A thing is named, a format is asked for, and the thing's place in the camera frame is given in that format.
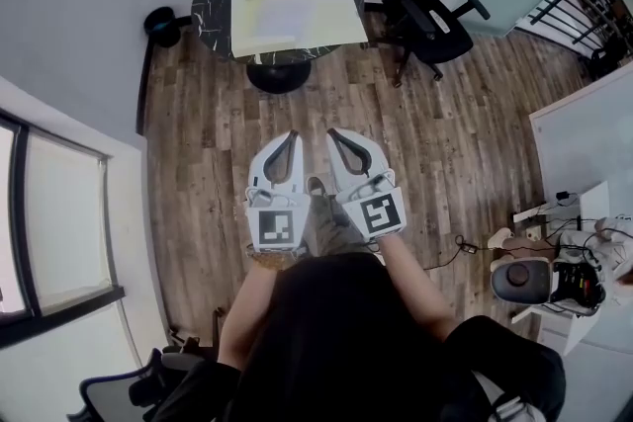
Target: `white desk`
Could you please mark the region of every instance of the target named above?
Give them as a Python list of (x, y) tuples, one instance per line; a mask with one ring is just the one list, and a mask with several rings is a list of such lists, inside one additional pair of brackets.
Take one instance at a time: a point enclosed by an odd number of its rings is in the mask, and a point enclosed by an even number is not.
[[(565, 220), (575, 218), (580, 214), (581, 218), (594, 218), (600, 219), (605, 216), (609, 216), (609, 187), (606, 182), (602, 182), (599, 185), (587, 190), (579, 195), (578, 200), (571, 206), (560, 207), (556, 203), (547, 203), (541, 207), (533, 208), (532, 210), (518, 213), (514, 216), (514, 222), (518, 223), (527, 219), (530, 216), (539, 214), (546, 214), (548, 219), (556, 220), (549, 223), (548, 226), (552, 228), (552, 232), (561, 224), (565, 223)], [(593, 221), (584, 221), (583, 230), (593, 231)], [(571, 222), (563, 228), (570, 228), (576, 230), (576, 223)], [(587, 333), (594, 327), (599, 318), (601, 309), (593, 316), (578, 317), (569, 311), (557, 312), (543, 305), (532, 305), (525, 308), (523, 311), (514, 316), (511, 323), (516, 323), (522, 320), (527, 315), (535, 313), (541, 315), (541, 325), (539, 328), (538, 342), (549, 346), (556, 350), (559, 354), (565, 356), (569, 354), (572, 349), (578, 345), (581, 340), (587, 336)], [(566, 339), (548, 339), (548, 334), (554, 334), (556, 336), (565, 337)]]

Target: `paper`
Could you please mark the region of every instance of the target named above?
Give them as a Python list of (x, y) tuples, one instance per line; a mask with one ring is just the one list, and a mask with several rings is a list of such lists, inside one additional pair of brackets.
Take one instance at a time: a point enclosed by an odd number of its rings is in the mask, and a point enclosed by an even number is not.
[(264, 0), (230, 0), (230, 49), (235, 57), (295, 47), (292, 37), (258, 37), (255, 27)]
[(366, 41), (354, 0), (231, 0), (237, 57)]
[(261, 0), (255, 36), (300, 40), (306, 32), (312, 10), (311, 3), (297, 0)]

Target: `cable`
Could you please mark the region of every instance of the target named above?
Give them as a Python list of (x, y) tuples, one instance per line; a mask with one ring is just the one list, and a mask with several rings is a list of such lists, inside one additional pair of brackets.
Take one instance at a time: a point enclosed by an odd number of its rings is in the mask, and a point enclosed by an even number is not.
[(611, 232), (618, 232), (619, 234), (624, 234), (625, 236), (630, 237), (631, 239), (633, 239), (633, 236), (631, 234), (629, 234), (628, 232), (624, 232), (622, 230), (618, 230), (617, 228), (605, 227), (605, 228), (602, 228), (600, 231), (603, 231), (603, 230), (610, 230)]
[(453, 257), (451, 258), (451, 260), (449, 260), (448, 262), (446, 262), (444, 264), (438, 264), (437, 266), (433, 266), (432, 268), (422, 268), (422, 269), (424, 271), (433, 271), (434, 269), (445, 268), (446, 266), (448, 266), (451, 262), (453, 262), (457, 258), (457, 256), (459, 255), (459, 252), (461, 252), (461, 251), (462, 251), (462, 249), (458, 248), (457, 251), (455, 252), (455, 255), (453, 255)]
[(597, 313), (597, 311), (600, 309), (600, 305), (598, 305), (596, 307), (590, 308), (590, 313), (582, 313), (581, 311), (576, 311), (575, 309), (562, 307), (555, 302), (546, 302), (546, 304), (552, 304), (553, 306), (560, 308), (561, 309), (561, 311), (559, 311), (560, 313), (562, 313), (563, 311), (568, 311), (569, 313), (573, 313), (576, 316), (594, 316)]
[(464, 236), (459, 234), (457, 236), (455, 236), (455, 244), (457, 245), (457, 251), (455, 252), (455, 255), (453, 255), (453, 257), (451, 257), (451, 260), (449, 260), (448, 262), (445, 262), (443, 264), (438, 264), (437, 266), (433, 266), (432, 268), (422, 268), (424, 271), (433, 271), (434, 269), (439, 269), (439, 268), (445, 268), (446, 266), (448, 266), (449, 264), (451, 264), (459, 255), (459, 252), (461, 251), (465, 251), (463, 250), (464, 245), (468, 245), (468, 246), (475, 246), (475, 245), (471, 245), (468, 243), (464, 242)]
[[(561, 203), (561, 199), (568, 199), (571, 196), (575, 196), (576, 198), (573, 201), (571, 201), (570, 203), (567, 203), (565, 205), (563, 203)], [(559, 192), (558, 194), (556, 194), (556, 204), (558, 206), (562, 206), (563, 208), (568, 208), (573, 203), (575, 203), (578, 200), (578, 198), (579, 197), (578, 197), (578, 194), (576, 192), (573, 192), (571, 194), (568, 193), (568, 192)]]
[(541, 306), (545, 306), (547, 309), (549, 309), (550, 311), (554, 311), (555, 313), (564, 313), (565, 311), (567, 311), (566, 309), (554, 309), (554, 308), (551, 308), (548, 304), (554, 304), (554, 303), (553, 302), (543, 302), (541, 304)]

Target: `grey pants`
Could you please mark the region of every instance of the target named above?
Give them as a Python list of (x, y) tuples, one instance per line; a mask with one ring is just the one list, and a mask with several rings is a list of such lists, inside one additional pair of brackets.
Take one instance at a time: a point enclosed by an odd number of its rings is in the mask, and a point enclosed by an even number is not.
[(304, 239), (314, 257), (339, 253), (378, 253), (378, 245), (367, 244), (363, 236), (351, 223), (336, 224), (334, 213), (344, 216), (342, 208), (328, 196), (312, 194), (308, 223)]

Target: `black chair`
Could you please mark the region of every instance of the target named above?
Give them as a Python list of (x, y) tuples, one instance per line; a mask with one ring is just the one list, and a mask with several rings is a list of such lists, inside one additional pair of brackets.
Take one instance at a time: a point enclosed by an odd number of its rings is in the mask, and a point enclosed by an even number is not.
[(70, 422), (149, 422), (161, 404), (189, 371), (204, 361), (216, 361), (220, 347), (221, 308), (213, 313), (213, 346), (201, 347), (200, 338), (183, 339), (176, 329), (170, 337), (176, 345), (154, 349), (141, 369), (124, 375), (84, 380), (79, 393), (85, 407)]
[(411, 53), (435, 72), (436, 81), (441, 80), (443, 74), (436, 64), (457, 58), (473, 47), (473, 41), (458, 18), (473, 9), (477, 9), (485, 20), (490, 17), (479, 0), (466, 0), (452, 12), (439, 0), (383, 0), (383, 7), (387, 15), (387, 31), (376, 42), (405, 49), (394, 83), (396, 88), (402, 84)]

